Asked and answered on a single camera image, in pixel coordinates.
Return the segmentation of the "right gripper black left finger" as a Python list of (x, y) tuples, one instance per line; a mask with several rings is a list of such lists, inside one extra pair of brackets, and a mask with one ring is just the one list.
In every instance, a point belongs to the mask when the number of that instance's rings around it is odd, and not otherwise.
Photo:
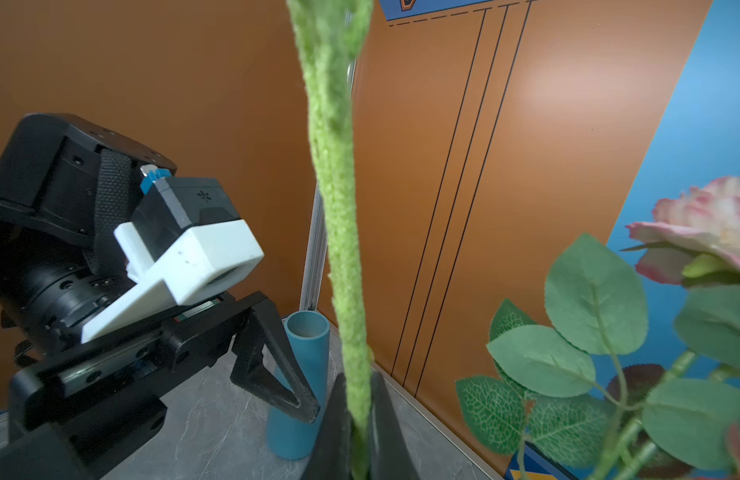
[(314, 449), (301, 480), (351, 478), (352, 416), (347, 406), (346, 378), (337, 375)]

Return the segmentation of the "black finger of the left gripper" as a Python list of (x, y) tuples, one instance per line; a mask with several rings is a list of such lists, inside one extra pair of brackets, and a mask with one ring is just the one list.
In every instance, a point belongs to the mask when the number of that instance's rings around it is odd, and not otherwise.
[(316, 421), (319, 401), (306, 379), (275, 303), (262, 298), (242, 312), (232, 352), (231, 382), (282, 413)]

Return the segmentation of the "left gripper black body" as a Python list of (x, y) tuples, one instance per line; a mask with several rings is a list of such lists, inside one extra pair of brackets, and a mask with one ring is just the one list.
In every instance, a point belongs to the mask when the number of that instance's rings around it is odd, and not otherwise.
[(163, 396), (260, 339), (256, 292), (173, 307), (22, 369), (9, 387), (0, 479), (99, 479), (153, 438)]

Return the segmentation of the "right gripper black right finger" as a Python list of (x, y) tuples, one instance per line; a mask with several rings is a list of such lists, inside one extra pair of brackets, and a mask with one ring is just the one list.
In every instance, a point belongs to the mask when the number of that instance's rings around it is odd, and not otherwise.
[(380, 372), (372, 377), (369, 420), (369, 476), (371, 480), (418, 480), (402, 429)]

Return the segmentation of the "pink rose spray with leaves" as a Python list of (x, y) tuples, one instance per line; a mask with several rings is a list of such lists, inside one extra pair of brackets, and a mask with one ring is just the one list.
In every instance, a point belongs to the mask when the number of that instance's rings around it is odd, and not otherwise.
[(478, 442), (592, 479), (740, 479), (740, 176), (658, 201), (629, 228), (628, 264), (591, 235), (552, 265), (548, 325), (510, 301), (456, 383)]

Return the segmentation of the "white poppy fuzzy green stem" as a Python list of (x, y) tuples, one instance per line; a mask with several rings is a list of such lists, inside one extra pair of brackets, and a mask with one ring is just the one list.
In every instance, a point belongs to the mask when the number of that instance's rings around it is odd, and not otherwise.
[(370, 1), (287, 4), (308, 97), (312, 162), (324, 202), (333, 307), (342, 338), (348, 410), (354, 428), (351, 472), (370, 471), (372, 351), (367, 343), (348, 68), (368, 34)]

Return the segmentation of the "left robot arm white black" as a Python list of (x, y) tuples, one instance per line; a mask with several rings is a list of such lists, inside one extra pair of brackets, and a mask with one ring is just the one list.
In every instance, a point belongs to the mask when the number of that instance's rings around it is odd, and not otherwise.
[(230, 294), (263, 256), (217, 180), (78, 116), (25, 116), (0, 157), (1, 324), (24, 334), (0, 479), (106, 475), (227, 353), (234, 385), (314, 422), (275, 304)]

